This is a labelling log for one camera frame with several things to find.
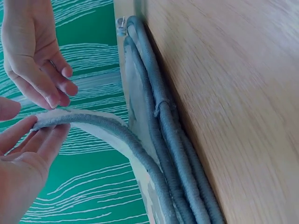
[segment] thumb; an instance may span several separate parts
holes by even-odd
[[[21,110],[21,104],[4,98],[0,97],[0,121],[10,120],[17,116],[17,114]]]

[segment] hand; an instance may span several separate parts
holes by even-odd
[[[11,119],[19,110],[19,103],[0,98],[0,120]],[[0,222],[4,224],[18,223],[38,196],[70,129],[70,125],[59,125],[31,132],[4,155],[36,121],[35,116],[27,117],[0,134]]]
[[[77,86],[62,56],[50,0],[4,0],[4,69],[23,95],[45,109],[68,106]]]

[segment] patterned fabric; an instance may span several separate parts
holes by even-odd
[[[74,70],[79,93],[70,108],[111,112],[128,120],[119,75],[112,0],[52,0],[57,37]],[[3,2],[0,3],[3,17]],[[0,132],[43,109],[24,100],[3,70],[0,96],[22,102],[21,113]],[[72,128],[47,184],[20,223],[149,223],[132,168],[107,143]]]

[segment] wooden board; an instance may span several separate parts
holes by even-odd
[[[125,2],[153,35],[227,222],[299,223],[298,1]]]

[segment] green background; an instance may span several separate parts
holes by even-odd
[[[112,112],[126,122],[128,114],[119,72],[112,0],[52,0],[57,38],[74,69],[73,80],[84,83],[70,108]],[[3,2],[0,3],[1,20]],[[0,49],[0,96],[21,93],[3,70]],[[26,101],[0,132],[43,109]],[[72,128],[54,161],[45,188],[20,223],[148,223],[141,194],[128,160],[107,143]]]

